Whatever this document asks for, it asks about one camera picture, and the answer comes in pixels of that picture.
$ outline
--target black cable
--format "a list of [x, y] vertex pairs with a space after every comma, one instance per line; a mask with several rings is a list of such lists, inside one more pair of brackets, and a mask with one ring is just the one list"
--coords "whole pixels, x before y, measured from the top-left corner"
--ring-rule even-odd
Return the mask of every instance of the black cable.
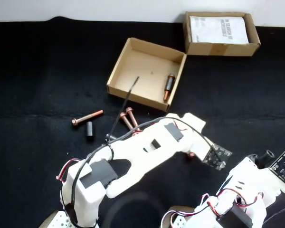
[[116, 127], [116, 125], [117, 125], [117, 123], [118, 123], [118, 121], [119, 121], [119, 119], [120, 119], [120, 113], [122, 113], [122, 112], [124, 111], [124, 108], [125, 108], [125, 106], [127, 105], [127, 102], [128, 102], [128, 100], [129, 100], [129, 96], [130, 96], [130, 94], [131, 94], [131, 92], [132, 92], [132, 89], [134, 88], [134, 86], [135, 86], [135, 84], [137, 83], [138, 79], [139, 79], [139, 76], [135, 79], [133, 85], [131, 86], [131, 88], [130, 88], [129, 91], [128, 91], [127, 96], [125, 97], [125, 100], [123, 101], [123, 105], [122, 105], [122, 107], [121, 107], [121, 109], [120, 109], [120, 111], [119, 111], [119, 113], [118, 113], [118, 115], [117, 115], [117, 117], [116, 117], [116, 120], [115, 120], [114, 124], [112, 125], [112, 128], [111, 128], [111, 130], [110, 130], [110, 133], [109, 133], [109, 134], [107, 135], [107, 137], [106, 137], [106, 141], [107, 141], [107, 142], [110, 141], [110, 136], [113, 134], [113, 131], [115, 130], [115, 127]]
[[[209, 143], [209, 141], [206, 139], [206, 137], [204, 135], [202, 135], [201, 133], [199, 133], [194, 127], [190, 126], [188, 123], [182, 121], [181, 119], [178, 119], [178, 118], [175, 118], [175, 117], [168, 117], [168, 116], [163, 116], [163, 117], [158, 117], [154, 120], [151, 120], [151, 121], [147, 121], [147, 122], [144, 122], [140, 125], [138, 125], [137, 127], [134, 127], [133, 129], [131, 129], [130, 131], [128, 131], [126, 134], [110, 141], [110, 144], [116, 142], [116, 141], [119, 141], [119, 140], [123, 140], [127, 137], [129, 137], [133, 132], [135, 132], [138, 128], [142, 128], [144, 126], [148, 126], [152, 123], [156, 123], [156, 122], [159, 122], [160, 120], [163, 120], [163, 119], [173, 119], [173, 120], [177, 120], [177, 121], [180, 121], [181, 123], [187, 125], [189, 128], [191, 128], [191, 130], [195, 131], [200, 137], [202, 137], [205, 142], [210, 146], [210, 149], [213, 149], [212, 148], [212, 145]], [[79, 178], [79, 175], [83, 169], [83, 167], [85, 166], [86, 163], [89, 163], [91, 161], [91, 159], [94, 157], [94, 155], [99, 151], [101, 150], [102, 148], [108, 146], [107, 144], [103, 144], [101, 145], [100, 147], [96, 148], [93, 152], [91, 152], [90, 154], [87, 155], [85, 161], [81, 164], [81, 166], [79, 167], [78, 171], [77, 171], [77, 174], [74, 178], [74, 181], [73, 181], [73, 184], [72, 184], [72, 190], [71, 190], [71, 204], [74, 206], [75, 205], [75, 189], [76, 189], [76, 184], [77, 184], [77, 181], [78, 181], [78, 178]]]
[[273, 214], [273, 215], [270, 216], [268, 219], [266, 219], [266, 220], [264, 221], [263, 225], [264, 225], [265, 223], [267, 223], [267, 222], [268, 222], [270, 219], [272, 219], [273, 217], [275, 217], [275, 216], [277, 216], [277, 215], [279, 215], [279, 214], [281, 214], [281, 213], [283, 213], [283, 212], [285, 212], [285, 208], [282, 209], [282, 210], [279, 210], [277, 213]]

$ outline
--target wire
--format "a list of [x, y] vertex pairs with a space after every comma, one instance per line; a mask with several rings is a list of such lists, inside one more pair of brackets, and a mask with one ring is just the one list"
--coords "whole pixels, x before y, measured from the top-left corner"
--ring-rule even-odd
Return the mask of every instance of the wire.
[[249, 206], [253, 205], [254, 203], [256, 203], [258, 195], [262, 195], [262, 198], [264, 197], [264, 193], [263, 193], [263, 192], [259, 192], [252, 203], [248, 203], [248, 204], [240, 204], [240, 203], [237, 203], [237, 205], [238, 205], [240, 208], [249, 207]]
[[[183, 120], [179, 119], [179, 118], [175, 118], [175, 117], [168, 117], [168, 116], [163, 116], [163, 117], [158, 117], [154, 120], [151, 121], [147, 121], [144, 123], [141, 123], [140, 125], [134, 127], [133, 129], [131, 129], [130, 131], [128, 131], [126, 134], [110, 141], [110, 144], [119, 141], [119, 140], [124, 140], [125, 138], [131, 136], [132, 133], [134, 133], [138, 128], [142, 128], [144, 126], [148, 126], [150, 124], [153, 124], [154, 122], [159, 122], [160, 120], [163, 119], [172, 119], [172, 120], [177, 120], [180, 121], [181, 123], [187, 125], [189, 128], [191, 128], [191, 130], [195, 131], [200, 137], [202, 137], [205, 142], [209, 145], [210, 149], [213, 150], [212, 145], [209, 143], [209, 141], [206, 139], [206, 137], [204, 135], [202, 135], [200, 132], [198, 132], [194, 127], [192, 127], [191, 125], [189, 125], [188, 123], [184, 122]], [[72, 184], [72, 190], [71, 190], [71, 204], [74, 206], [75, 205], [75, 189], [76, 189], [76, 184], [79, 178], [79, 175], [83, 169], [83, 167], [85, 166], [86, 163], [89, 163], [91, 161], [91, 159], [94, 157], [94, 155], [101, 149], [103, 149], [104, 147], [108, 146], [107, 144], [103, 144], [100, 147], [96, 148], [93, 152], [91, 152], [90, 154], [87, 155], [86, 159], [82, 162], [81, 166], [79, 167], [77, 174], [74, 178], [73, 184]]]
[[217, 196], [219, 196], [220, 194], [222, 194], [223, 191], [225, 191], [225, 190], [230, 190], [230, 191], [235, 192], [235, 193], [236, 193], [237, 195], [239, 195], [240, 198], [244, 201], [244, 204], [245, 204], [245, 205], [247, 204], [245, 198], [244, 198], [238, 191], [236, 191], [236, 190], [234, 190], [234, 189], [229, 189], [229, 188], [222, 189], [222, 190], [219, 192], [219, 194], [218, 194]]
[[130, 96], [130, 94], [131, 94], [131, 92], [132, 92], [132, 89], [134, 88], [135, 84], [137, 83], [138, 79], [139, 79], [139, 76], [138, 76], [138, 77], [135, 79], [135, 81], [133, 82], [131, 88], [130, 88], [129, 91], [128, 91], [127, 96], [125, 97], [125, 100], [123, 101], [123, 105], [122, 105], [122, 107], [121, 107], [121, 109], [120, 109], [120, 111], [119, 111], [119, 113], [118, 113], [118, 115], [117, 115], [117, 117], [116, 117], [116, 119], [115, 119], [115, 122], [114, 122], [113, 125], [112, 125], [112, 128], [111, 128], [111, 130], [110, 130], [110, 133], [109, 133], [108, 136], [107, 136], [107, 141], [108, 141], [108, 142], [109, 142], [110, 136], [113, 134], [113, 131], [115, 130], [115, 127], [116, 127], [116, 125], [117, 125], [117, 123], [118, 123], [118, 121], [119, 121], [119, 119], [120, 119], [120, 113], [122, 113], [122, 111], [124, 110], [125, 106], [127, 105], [127, 102], [128, 102], [128, 100], [129, 100], [129, 96]]
[[273, 214], [273, 215], [270, 216], [268, 219], [266, 219], [266, 220], [264, 221], [263, 225], [264, 225], [265, 223], [267, 223], [267, 222], [268, 222], [270, 219], [272, 219], [273, 217], [275, 217], [275, 216], [277, 216], [277, 215], [279, 215], [279, 214], [281, 214], [281, 213], [283, 213], [283, 212], [285, 212], [285, 208], [282, 209], [282, 210], [280, 210], [280, 211], [278, 211], [277, 213]]
[[213, 212], [216, 216], [218, 216], [218, 217], [221, 216], [220, 214], [218, 214], [218, 212], [215, 210], [215, 208], [211, 205], [211, 203], [210, 203], [209, 201], [207, 202], [207, 204], [208, 204], [208, 206], [211, 208], [212, 212]]
[[205, 210], [208, 206], [204, 207], [202, 210], [198, 211], [198, 212], [192, 212], [192, 213], [187, 213], [187, 212], [184, 212], [184, 211], [176, 211], [176, 210], [170, 210], [168, 212], [166, 212], [166, 214], [164, 214], [164, 216], [162, 217], [162, 220], [161, 220], [161, 228], [162, 228], [162, 223], [164, 221], [164, 218], [169, 214], [169, 213], [173, 213], [171, 216], [170, 216], [170, 226], [171, 228], [173, 228], [173, 216], [174, 215], [180, 215], [182, 217], [188, 217], [188, 216], [193, 216], [193, 215], [197, 215], [199, 213], [201, 213], [203, 210]]
[[71, 164], [71, 162], [79, 162], [79, 161], [80, 161], [80, 159], [78, 159], [78, 158], [72, 158], [72, 159], [68, 160], [68, 161], [63, 165], [63, 167], [61, 168], [61, 171], [60, 171], [60, 173], [56, 176], [56, 179], [59, 180], [59, 181], [61, 181], [62, 183], [64, 183], [64, 181], [62, 180], [62, 178], [63, 178], [63, 175], [65, 174], [66, 169], [68, 168], [68, 166]]
[[204, 203], [205, 197], [209, 198], [210, 195], [208, 193], [205, 193], [204, 195], [201, 196], [201, 200], [200, 200], [200, 204], [199, 204], [200, 206]]

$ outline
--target screw head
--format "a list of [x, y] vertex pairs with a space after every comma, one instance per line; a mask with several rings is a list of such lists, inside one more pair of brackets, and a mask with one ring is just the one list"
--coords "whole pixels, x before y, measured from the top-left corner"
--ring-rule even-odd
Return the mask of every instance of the screw head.
[[127, 107], [127, 108], [125, 109], [125, 111], [126, 111], [127, 113], [129, 113], [129, 112], [132, 112], [133, 109], [132, 109], [131, 107]]
[[121, 113], [120, 113], [120, 118], [123, 118], [123, 117], [125, 117], [126, 115], [127, 115], [127, 113], [121, 112]]
[[72, 120], [72, 125], [73, 125], [73, 126], [77, 126], [77, 125], [78, 125], [77, 119], [74, 118], [74, 119]]

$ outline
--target black cylinder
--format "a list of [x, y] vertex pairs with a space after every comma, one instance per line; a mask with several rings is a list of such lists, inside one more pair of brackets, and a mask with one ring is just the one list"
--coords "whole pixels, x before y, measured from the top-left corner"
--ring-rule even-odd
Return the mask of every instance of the black cylinder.
[[93, 124], [91, 121], [86, 122], [86, 137], [90, 140], [93, 136]]
[[259, 169], [263, 169], [270, 166], [274, 159], [274, 153], [272, 153], [270, 150], [266, 150], [266, 153], [256, 159], [256, 165]]
[[173, 74], [168, 75], [165, 91], [171, 91], [174, 86], [175, 76]]

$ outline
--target table surface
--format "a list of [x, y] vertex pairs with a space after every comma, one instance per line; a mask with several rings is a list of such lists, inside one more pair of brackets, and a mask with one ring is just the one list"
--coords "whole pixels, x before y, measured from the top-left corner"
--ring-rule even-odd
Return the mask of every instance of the table surface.
[[[257, 31], [262, 46], [252, 58], [189, 56], [170, 110], [205, 120], [204, 135], [233, 152], [227, 167], [217, 171], [176, 154], [120, 196], [105, 198], [103, 227], [158, 228], [170, 206], [194, 207], [203, 193], [214, 194], [246, 155], [284, 151], [285, 28]], [[38, 227], [61, 209], [55, 176], [68, 159], [84, 158], [104, 142], [123, 103], [105, 84], [128, 37], [184, 51], [181, 24], [0, 23], [1, 227]], [[140, 123], [164, 115], [129, 106]], [[85, 127], [75, 130], [71, 120], [99, 109], [104, 115], [94, 120], [95, 139], [87, 142]], [[126, 131], [119, 123], [114, 134]], [[281, 195], [268, 214], [284, 207]], [[285, 228], [285, 213], [264, 227], [277, 226]]]

